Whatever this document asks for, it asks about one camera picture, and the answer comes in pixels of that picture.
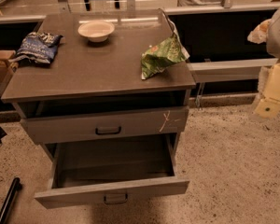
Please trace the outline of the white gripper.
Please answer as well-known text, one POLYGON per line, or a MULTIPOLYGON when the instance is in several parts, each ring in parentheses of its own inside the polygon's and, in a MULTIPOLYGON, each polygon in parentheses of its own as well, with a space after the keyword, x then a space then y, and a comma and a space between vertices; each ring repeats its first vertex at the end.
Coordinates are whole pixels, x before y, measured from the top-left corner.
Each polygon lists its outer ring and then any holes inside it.
MULTIPOLYGON (((261 22, 250 32, 247 40, 256 44, 265 42, 270 21, 261 22)), ((258 99, 255 103, 254 113, 264 119, 274 118, 280 112, 280 63, 270 69, 263 95, 269 100, 258 99)))

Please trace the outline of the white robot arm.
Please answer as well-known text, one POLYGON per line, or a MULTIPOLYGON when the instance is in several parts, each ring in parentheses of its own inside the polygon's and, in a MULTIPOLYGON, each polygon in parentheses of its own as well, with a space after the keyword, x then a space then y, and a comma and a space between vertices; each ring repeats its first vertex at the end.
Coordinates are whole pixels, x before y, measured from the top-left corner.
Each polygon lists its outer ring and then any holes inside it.
POLYGON ((280 112, 280 8, 270 19, 261 22, 247 40, 256 44, 266 43, 267 52, 277 59, 271 68, 260 68, 259 94, 253 111, 264 119, 274 118, 280 112))

